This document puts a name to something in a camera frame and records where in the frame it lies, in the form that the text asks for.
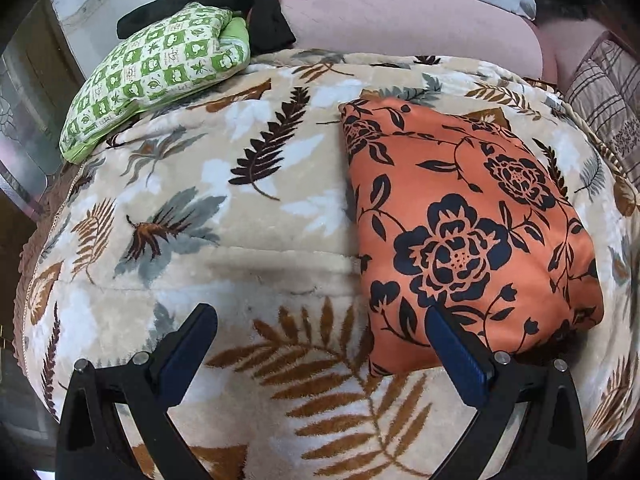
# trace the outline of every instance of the orange floral pillow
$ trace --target orange floral pillow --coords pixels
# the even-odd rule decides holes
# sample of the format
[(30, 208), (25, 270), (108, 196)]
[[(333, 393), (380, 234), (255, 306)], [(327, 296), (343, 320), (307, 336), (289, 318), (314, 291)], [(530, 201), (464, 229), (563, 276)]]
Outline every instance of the orange floral pillow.
[(342, 127), (373, 374), (439, 364), (424, 327), (437, 303), (511, 353), (602, 320), (591, 238), (509, 130), (395, 98), (344, 105)]

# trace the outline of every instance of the metal screw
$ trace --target metal screw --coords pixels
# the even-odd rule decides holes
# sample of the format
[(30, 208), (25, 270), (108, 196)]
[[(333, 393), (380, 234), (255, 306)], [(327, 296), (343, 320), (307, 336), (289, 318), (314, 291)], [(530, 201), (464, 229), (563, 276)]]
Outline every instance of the metal screw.
[(78, 361), (74, 363), (74, 370), (76, 372), (82, 373), (84, 372), (88, 364), (89, 364), (89, 361), (87, 361), (86, 359), (78, 359)]
[(565, 372), (565, 371), (567, 371), (569, 369), (569, 365), (565, 361), (563, 361), (562, 359), (556, 359), (554, 361), (554, 367), (559, 372)]
[(495, 362), (500, 363), (501, 365), (508, 365), (511, 362), (511, 356), (502, 350), (499, 350), (494, 354), (494, 359)]
[(133, 355), (132, 361), (135, 365), (143, 365), (144, 363), (149, 361), (149, 354), (148, 352), (138, 352), (137, 354)]

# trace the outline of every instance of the blanket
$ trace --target blanket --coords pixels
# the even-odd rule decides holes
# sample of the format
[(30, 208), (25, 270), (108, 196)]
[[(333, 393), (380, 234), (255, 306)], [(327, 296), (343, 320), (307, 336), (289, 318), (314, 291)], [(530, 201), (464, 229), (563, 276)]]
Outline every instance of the blanket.
[[(80, 357), (151, 351), (199, 302), (220, 328), (170, 416), (217, 478), (428, 478), (473, 417), (442, 368), (374, 378), (338, 105), (362, 91), (507, 127), (593, 239), (604, 319), (570, 362), (590, 457), (638, 404), (638, 192), (571, 107), (452, 57), (287, 50), (105, 140), (59, 209), (22, 348), (56, 417)], [(160, 478), (126, 408), (144, 472)], [(516, 410), (484, 474), (498, 471)]]

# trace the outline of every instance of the pink cushion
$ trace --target pink cushion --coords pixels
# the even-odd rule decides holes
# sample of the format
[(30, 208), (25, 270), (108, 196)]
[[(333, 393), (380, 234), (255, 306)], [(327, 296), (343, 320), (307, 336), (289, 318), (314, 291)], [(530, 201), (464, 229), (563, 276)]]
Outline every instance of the pink cushion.
[(554, 56), (549, 52), (543, 56), (535, 27), (478, 0), (281, 0), (281, 4), (297, 38), (296, 48), (471, 57), (522, 77), (556, 82)]
[(558, 64), (558, 89), (566, 92), (575, 71), (593, 50), (610, 36), (607, 27), (595, 20), (557, 19), (540, 26), (549, 38)]

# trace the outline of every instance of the green checkered fabric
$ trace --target green checkered fabric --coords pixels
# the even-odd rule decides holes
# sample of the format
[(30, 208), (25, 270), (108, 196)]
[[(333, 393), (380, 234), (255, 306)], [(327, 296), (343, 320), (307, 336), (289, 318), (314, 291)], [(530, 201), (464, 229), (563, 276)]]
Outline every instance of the green checkered fabric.
[(114, 48), (66, 115), (60, 151), (80, 163), (131, 116), (227, 79), (249, 62), (249, 36), (231, 10), (191, 3)]

